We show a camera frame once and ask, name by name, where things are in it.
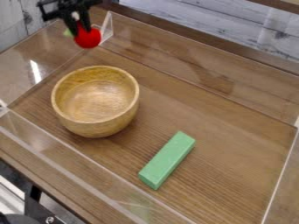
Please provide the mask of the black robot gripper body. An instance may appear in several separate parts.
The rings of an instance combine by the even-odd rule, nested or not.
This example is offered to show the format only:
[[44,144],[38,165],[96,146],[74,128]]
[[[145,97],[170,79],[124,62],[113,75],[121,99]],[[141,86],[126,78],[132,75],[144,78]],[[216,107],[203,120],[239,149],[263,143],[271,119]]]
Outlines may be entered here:
[[101,4],[102,0],[40,0],[36,7],[40,9],[41,18],[44,21],[54,18],[61,18],[64,11],[74,11],[78,13],[78,8],[89,8]]

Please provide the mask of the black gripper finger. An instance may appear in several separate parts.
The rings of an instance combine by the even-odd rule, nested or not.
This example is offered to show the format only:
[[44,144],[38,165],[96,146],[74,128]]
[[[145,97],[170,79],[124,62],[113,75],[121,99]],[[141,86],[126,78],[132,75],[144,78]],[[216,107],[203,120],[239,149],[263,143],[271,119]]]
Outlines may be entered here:
[[60,18],[64,24],[66,25],[72,36],[76,36],[78,32],[78,27],[77,27],[77,22],[76,22],[76,18],[73,17],[73,14],[74,14],[74,11],[65,10],[60,14]]
[[78,8],[78,21],[86,32],[90,31],[89,12],[86,8]]

